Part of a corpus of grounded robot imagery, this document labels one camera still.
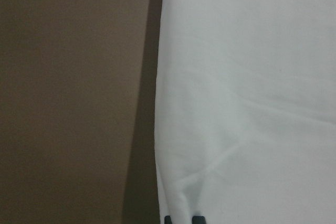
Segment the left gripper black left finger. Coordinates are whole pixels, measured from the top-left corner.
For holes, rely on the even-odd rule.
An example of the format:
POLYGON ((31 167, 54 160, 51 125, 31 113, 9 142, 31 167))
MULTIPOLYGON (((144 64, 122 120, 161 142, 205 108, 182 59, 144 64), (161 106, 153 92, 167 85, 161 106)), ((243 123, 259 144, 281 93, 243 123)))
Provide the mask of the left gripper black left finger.
POLYGON ((172 224, 171 216, 164 217, 164 224, 172 224))

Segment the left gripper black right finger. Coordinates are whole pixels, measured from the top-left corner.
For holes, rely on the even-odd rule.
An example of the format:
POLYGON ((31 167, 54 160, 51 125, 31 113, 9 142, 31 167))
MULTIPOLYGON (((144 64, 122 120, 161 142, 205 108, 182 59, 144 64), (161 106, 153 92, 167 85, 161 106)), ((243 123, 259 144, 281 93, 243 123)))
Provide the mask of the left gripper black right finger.
POLYGON ((204 216, 193 216, 192 224, 206 224, 206 218, 204 216))

